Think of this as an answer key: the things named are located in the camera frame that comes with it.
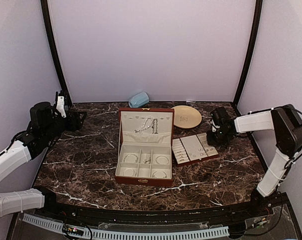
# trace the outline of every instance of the bracelet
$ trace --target bracelet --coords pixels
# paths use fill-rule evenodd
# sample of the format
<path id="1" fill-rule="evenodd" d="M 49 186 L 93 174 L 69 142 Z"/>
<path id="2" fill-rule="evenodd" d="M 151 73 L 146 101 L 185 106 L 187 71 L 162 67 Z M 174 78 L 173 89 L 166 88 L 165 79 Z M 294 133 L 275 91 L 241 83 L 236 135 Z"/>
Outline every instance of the bracelet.
<path id="1" fill-rule="evenodd" d="M 136 156 L 135 154 L 127 154 L 126 156 L 125 156 L 125 158 L 124 158 L 124 160 L 123 160 L 123 162 L 125 163 L 125 160 L 126 160 L 126 158 L 128 157 L 128 156 L 134 156 L 134 157 L 136 157 L 135 158 L 135 160 L 134 160 L 134 162 L 132 162 L 132 164 L 134 163 L 137 163 L 137 160 L 139 159 L 139 157 L 138 156 Z"/>
<path id="2" fill-rule="evenodd" d="M 160 164 L 160 165 L 168 165 L 169 164 L 169 159 L 165 156 L 158 156 L 155 161 Z"/>
<path id="3" fill-rule="evenodd" d="M 124 175 L 124 176 L 127 176 L 127 177 L 131 177 L 131 176 L 133 177 L 133 176 L 135 176 L 136 174 L 135 174 L 135 170 L 134 170 L 134 169 L 128 168 L 128 169 L 126 169 L 126 170 L 124 171 L 123 175 Z"/>
<path id="4" fill-rule="evenodd" d="M 163 171 L 156 171 L 155 173 L 153 173 L 153 175 L 152 175 L 152 177 L 154 177 L 154 178 L 158 178 L 158 179 L 166 179 L 167 178 L 167 175 L 166 175 L 166 173 L 165 172 L 163 172 Z"/>

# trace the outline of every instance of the blue cup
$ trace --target blue cup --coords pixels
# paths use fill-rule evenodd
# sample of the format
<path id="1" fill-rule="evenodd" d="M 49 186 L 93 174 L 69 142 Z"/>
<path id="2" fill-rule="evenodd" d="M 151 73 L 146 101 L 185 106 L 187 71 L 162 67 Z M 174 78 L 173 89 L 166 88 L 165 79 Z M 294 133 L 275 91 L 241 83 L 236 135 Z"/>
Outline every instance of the blue cup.
<path id="1" fill-rule="evenodd" d="M 140 92 L 139 94 L 136 94 L 132 96 L 129 99 L 129 106 L 134 108 L 140 108 L 147 104 L 150 101 L 149 96 L 147 96 L 146 92 Z"/>

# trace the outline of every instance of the black metal pole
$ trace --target black metal pole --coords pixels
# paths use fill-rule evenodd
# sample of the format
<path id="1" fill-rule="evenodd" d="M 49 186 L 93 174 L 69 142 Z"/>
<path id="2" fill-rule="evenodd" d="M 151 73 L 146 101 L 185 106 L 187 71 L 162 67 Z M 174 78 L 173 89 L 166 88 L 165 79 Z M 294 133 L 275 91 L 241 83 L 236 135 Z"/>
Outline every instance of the black metal pole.
<path id="1" fill-rule="evenodd" d="M 51 23 L 51 18 L 50 18 L 50 11 L 49 11 L 49 6 L 48 6 L 47 0 L 41 0 L 41 5 L 42 5 L 42 12 L 43 12 L 43 18 L 44 18 L 44 24 L 45 24 L 47 39 L 49 41 L 55 70 L 56 70 L 57 77 L 59 79 L 62 91 L 64 92 L 64 95 L 65 95 L 65 98 L 66 98 L 66 101 L 67 101 L 67 105 L 70 107 L 72 105 L 72 101 L 71 101 L 69 91 L 68 91 L 68 88 L 67 88 L 67 85 L 66 85 L 66 81 L 65 81 L 64 74 L 63 74 L 63 71 L 62 71 L 61 62 L 60 62 L 59 55 L 58 55 L 57 48 L 56 48 L 56 44 L 55 44 L 53 28 L 52 28 L 52 23 Z"/>
<path id="2" fill-rule="evenodd" d="M 246 56 L 245 56 L 245 61 L 244 61 L 240 81 L 239 81 L 239 84 L 237 86 L 237 90 L 236 90 L 235 97 L 234 97 L 234 100 L 233 100 L 233 103 L 235 104 L 235 106 L 237 106 L 239 101 L 240 101 L 240 98 L 241 98 L 241 95 L 242 95 L 242 92 L 243 92 L 243 88 L 244 88 L 244 85 L 245 85 L 245 80 L 246 80 L 246 77 L 247 77 L 247 73 L 248 73 L 249 68 L 250 68 L 250 64 L 251 64 L 251 60 L 252 60 L 252 56 L 253 56 L 253 51 L 254 51 L 254 46 L 255 46 L 255 41 L 256 41 L 256 36 L 257 36 L 257 31 L 258 31 L 259 23 L 260 23 L 262 2 L 263 2 L 263 0 L 256 0 L 256 3 L 255 3 L 255 10 L 254 10 L 254 17 L 253 17 L 253 23 L 252 23 L 249 45 L 247 47 L 247 52 L 246 52 Z"/>

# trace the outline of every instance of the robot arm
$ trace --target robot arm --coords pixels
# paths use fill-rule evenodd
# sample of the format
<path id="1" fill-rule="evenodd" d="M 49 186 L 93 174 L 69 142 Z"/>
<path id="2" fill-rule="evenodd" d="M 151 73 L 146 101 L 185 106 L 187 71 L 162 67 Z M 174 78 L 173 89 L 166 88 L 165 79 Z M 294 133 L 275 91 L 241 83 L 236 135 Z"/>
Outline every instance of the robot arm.
<path id="1" fill-rule="evenodd" d="M 263 196 L 271 195 L 288 174 L 293 159 L 302 149 L 302 119 L 292 105 L 230 118 L 225 108 L 211 112 L 213 129 L 207 132 L 208 144 L 226 145 L 238 133 L 274 130 L 276 151 L 268 171 L 257 186 Z"/>
<path id="2" fill-rule="evenodd" d="M 11 145 L 0 153 L 0 182 L 52 146 L 64 131 L 81 129 L 86 112 L 65 110 L 64 100 L 62 93 L 57 93 L 54 106 L 43 102 L 31 108 L 31 121 L 27 130 L 17 134 Z M 55 199 L 56 196 L 44 187 L 0 193 L 0 218 L 19 211 L 42 208 Z"/>

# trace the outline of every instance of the marble tabletop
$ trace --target marble tabletop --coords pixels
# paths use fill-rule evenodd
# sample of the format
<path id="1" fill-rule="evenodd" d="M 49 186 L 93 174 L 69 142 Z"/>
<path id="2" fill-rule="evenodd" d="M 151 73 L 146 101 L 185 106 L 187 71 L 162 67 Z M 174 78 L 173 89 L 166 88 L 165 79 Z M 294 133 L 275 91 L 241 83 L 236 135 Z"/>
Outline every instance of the marble tabletop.
<path id="1" fill-rule="evenodd" d="M 152 102 L 146 108 L 171 108 L 185 102 Z M 204 133 L 210 128 L 210 111 L 230 103 L 188 104 L 200 111 L 202 122 L 193 129 L 174 128 L 174 138 Z M 125 102 L 78 103 L 73 110 L 88 113 L 77 132 L 65 132 L 47 154 L 35 186 L 57 194 L 58 202 L 71 205 L 134 211 L 172 211 L 225 206 L 247 202 L 262 179 L 262 165 L 247 138 L 234 138 L 218 147 L 219 157 L 189 166 L 173 164 L 173 186 L 153 187 L 117 184 L 118 108 Z"/>

